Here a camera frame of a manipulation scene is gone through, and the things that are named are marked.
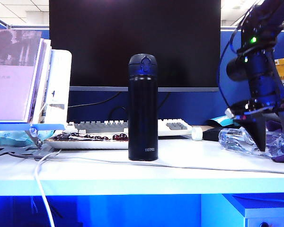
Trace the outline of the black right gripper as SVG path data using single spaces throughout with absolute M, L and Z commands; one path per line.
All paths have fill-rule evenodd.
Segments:
M 231 79 L 248 81 L 251 98 L 232 104 L 231 113 L 264 152 L 266 120 L 261 114 L 284 112 L 284 86 L 275 66 L 274 52 L 259 51 L 232 59 Z

